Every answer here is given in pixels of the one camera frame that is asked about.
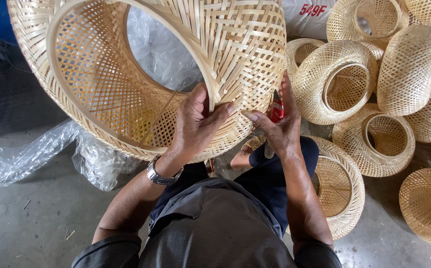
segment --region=man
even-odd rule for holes
[[[207,89],[199,84],[177,111],[167,151],[117,194],[93,244],[72,267],[340,268],[310,180],[318,147],[300,137],[301,117],[286,72],[279,91],[285,116],[277,124],[263,113],[243,111],[276,155],[266,159],[264,145],[253,152],[244,147],[231,165],[253,168],[230,181],[209,178],[203,163],[187,164],[235,110],[226,103],[205,116]],[[148,215],[149,238],[139,258],[137,234]],[[287,226],[295,259],[282,242]]]

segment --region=silver watch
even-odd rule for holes
[[[154,159],[149,163],[148,165],[148,178],[156,183],[156,184],[161,184],[161,185],[171,185],[173,183],[175,183],[177,181],[177,179],[179,179],[179,176],[181,175],[181,173],[183,173],[184,167],[181,168],[181,170],[179,170],[179,172],[174,175],[174,177],[171,178],[165,178],[161,175],[159,175],[156,170],[154,169],[154,163],[156,163],[156,161],[159,159],[159,157],[161,157],[161,155],[156,155],[154,157]]]

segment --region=concrete floor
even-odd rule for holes
[[[14,65],[28,70],[18,49],[11,55]],[[0,72],[0,146],[27,144],[66,118],[31,73],[15,68]],[[302,132],[330,138],[329,128],[306,121]],[[234,179],[241,174],[229,168],[241,146],[216,159],[214,176]],[[69,267],[91,243],[112,198],[138,172],[121,175],[115,190],[100,191],[76,172],[71,160],[74,150],[73,143],[26,179],[0,188],[0,267]],[[364,178],[366,202],[361,219],[348,235],[335,241],[343,267],[431,267],[431,245],[412,233],[398,203],[405,177],[430,166],[431,144],[417,143],[415,157],[405,171],[392,177]],[[67,232],[74,230],[64,242]],[[144,243],[146,228],[140,236]],[[285,235],[283,240],[291,248],[290,237]]]

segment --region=dark pants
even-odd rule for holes
[[[303,136],[300,137],[300,145],[308,174],[312,177],[318,161],[318,146],[312,139]],[[277,219],[282,232],[285,232],[288,226],[287,186],[282,163],[277,155],[274,155],[272,159],[267,159],[264,156],[264,149],[265,144],[250,154],[249,162],[253,168],[234,181],[259,199]],[[165,188],[149,216],[156,219],[169,199],[208,177],[209,175],[203,162],[185,165],[184,171],[177,182]]]

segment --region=forearm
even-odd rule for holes
[[[294,253],[306,241],[316,239],[333,246],[331,232],[301,152],[282,159],[287,183],[287,218]]]
[[[155,170],[164,177],[174,176],[189,160],[170,149],[155,163]],[[116,195],[100,220],[93,243],[124,232],[137,232],[166,188],[149,180],[147,170],[141,171]]]

